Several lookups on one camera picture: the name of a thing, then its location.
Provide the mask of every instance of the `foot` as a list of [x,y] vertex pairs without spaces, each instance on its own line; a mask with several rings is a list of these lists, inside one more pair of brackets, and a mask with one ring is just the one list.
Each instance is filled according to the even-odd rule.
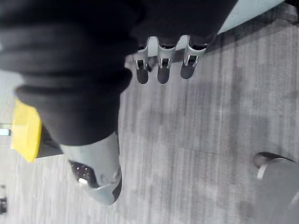
[[277,155],[277,154],[274,154],[274,153],[260,152],[260,153],[257,153],[253,157],[253,164],[255,165],[256,168],[259,169],[266,162],[271,161],[271,160],[276,159],[276,158],[282,158],[282,159],[286,159],[286,160],[294,162],[291,159],[285,158],[283,156],[280,156],[280,155]]

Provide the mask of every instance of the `black fabric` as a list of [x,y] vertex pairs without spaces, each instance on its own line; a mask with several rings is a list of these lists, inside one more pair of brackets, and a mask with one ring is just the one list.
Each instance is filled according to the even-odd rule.
[[0,68],[22,74],[19,99],[53,140],[86,145],[117,130],[125,57],[149,36],[211,40],[236,0],[0,0]]
[[132,35],[138,40],[157,36],[173,44],[182,35],[193,35],[204,44],[218,33],[237,0],[144,0],[146,14]]

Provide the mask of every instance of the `gray carpet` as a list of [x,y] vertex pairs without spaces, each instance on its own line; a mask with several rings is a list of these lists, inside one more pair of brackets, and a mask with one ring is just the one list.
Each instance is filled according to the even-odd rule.
[[[166,85],[157,68],[146,85],[134,77],[120,112],[123,189],[110,207],[75,184],[63,156],[29,164],[0,137],[9,200],[0,224],[253,224],[254,153],[299,159],[295,19],[272,10],[219,36],[190,80],[181,62]],[[0,75],[7,123],[20,80]]]

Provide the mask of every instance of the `pant leg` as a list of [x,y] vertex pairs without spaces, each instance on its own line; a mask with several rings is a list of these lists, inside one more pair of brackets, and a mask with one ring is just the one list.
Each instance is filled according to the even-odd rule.
[[257,174],[256,224],[299,223],[299,165],[274,159]]

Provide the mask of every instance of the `yellow object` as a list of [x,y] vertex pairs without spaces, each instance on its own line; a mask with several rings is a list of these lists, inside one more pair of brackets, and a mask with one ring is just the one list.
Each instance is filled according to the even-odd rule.
[[41,132],[42,122],[36,109],[16,99],[11,148],[18,151],[26,161],[33,162],[38,155]]

